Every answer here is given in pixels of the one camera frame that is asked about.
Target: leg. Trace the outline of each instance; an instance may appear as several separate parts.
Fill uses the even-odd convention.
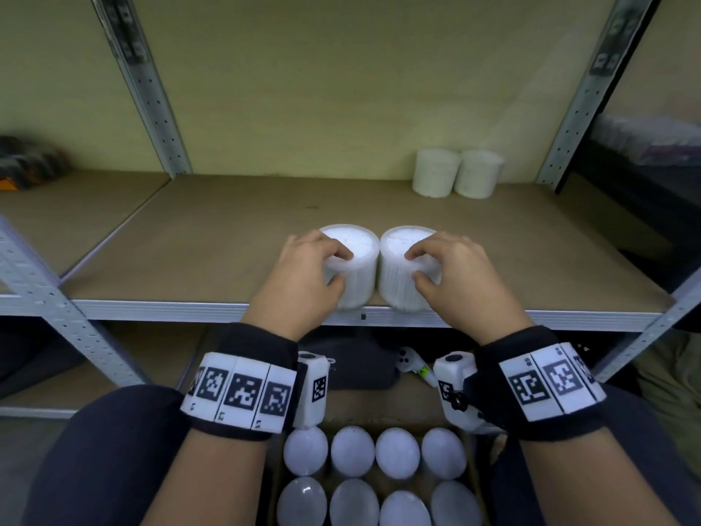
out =
[[[697,525],[686,467],[671,438],[643,399],[612,386],[604,389],[606,423],[623,450],[680,524]],[[518,442],[509,440],[489,476],[496,526],[545,526]]]
[[[30,489],[25,526],[137,526],[189,430],[182,395],[118,389],[73,416]]]

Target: white container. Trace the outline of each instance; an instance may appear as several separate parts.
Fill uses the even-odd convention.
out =
[[[353,253],[351,260],[331,256],[324,262],[324,281],[327,284],[336,274],[346,276],[346,291],[338,300],[338,308],[362,306],[375,291],[380,240],[371,230],[357,225],[329,225],[320,230],[329,238],[336,238]]]
[[[430,255],[407,260],[404,254],[413,244],[435,233],[433,229],[402,226],[390,229],[380,239],[380,277],[377,285],[382,298],[403,312],[430,310],[428,302],[416,291],[411,274],[422,271],[436,284],[440,282],[441,267]]]
[[[375,462],[375,444],[359,426],[346,426],[331,442],[331,463],[339,474],[349,478],[365,476]]]
[[[414,181],[411,187],[419,195],[444,198],[450,195],[460,167],[460,155],[441,148],[416,151]]]
[[[387,476],[394,480],[408,480],[418,469],[421,451],[412,434],[403,428],[390,428],[377,438],[375,458]]]
[[[332,526],[377,526],[380,503],[367,482],[353,478],[340,484],[329,505]]]
[[[279,526],[322,526],[326,519],[326,494],[314,478],[295,478],[277,501]]]
[[[484,149],[463,151],[455,191],[472,199],[485,199],[494,192],[506,160]]]
[[[431,516],[414,493],[394,491],[382,503],[380,526],[431,526]]]
[[[468,458],[465,445],[447,428],[432,428],[421,442],[424,466],[441,480],[454,480],[465,472]]]
[[[295,476],[312,476],[326,463],[329,441],[317,426],[295,430],[283,448],[285,466]]]
[[[431,495],[435,526],[481,526],[482,512],[475,495],[460,482],[442,482]]]

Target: floor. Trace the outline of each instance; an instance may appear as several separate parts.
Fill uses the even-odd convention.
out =
[[[0,417],[0,517],[18,526],[30,483],[66,421]]]

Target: green cloth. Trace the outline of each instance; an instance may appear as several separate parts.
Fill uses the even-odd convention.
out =
[[[643,397],[701,479],[701,335],[670,330],[635,366]]]

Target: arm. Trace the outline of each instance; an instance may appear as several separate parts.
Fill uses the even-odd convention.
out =
[[[324,283],[322,264],[332,255],[353,257],[338,240],[319,230],[288,238],[241,323],[299,341],[336,309],[346,288],[342,277],[328,286]],[[267,449],[267,441],[190,430],[142,526],[252,526]]]
[[[435,285],[416,272],[416,289],[446,323],[481,346],[533,326],[478,244],[436,233],[406,257],[426,253],[441,262],[443,278]],[[677,523],[605,428],[567,441],[522,441],[521,449],[551,525]]]

